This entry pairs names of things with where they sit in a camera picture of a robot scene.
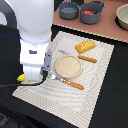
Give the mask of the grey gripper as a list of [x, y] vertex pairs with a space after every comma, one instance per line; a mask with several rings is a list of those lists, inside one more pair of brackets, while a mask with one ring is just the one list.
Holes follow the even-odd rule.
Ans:
[[52, 52], [48, 50], [44, 58], [44, 65], [41, 68], [41, 75], [43, 76], [43, 81], [46, 80], [48, 72], [51, 70]]

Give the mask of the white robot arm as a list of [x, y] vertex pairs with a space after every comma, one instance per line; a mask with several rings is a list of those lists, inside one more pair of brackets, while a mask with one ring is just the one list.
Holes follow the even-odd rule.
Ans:
[[54, 0], [0, 0], [7, 26], [20, 35], [20, 63], [27, 81], [37, 81], [51, 40]]

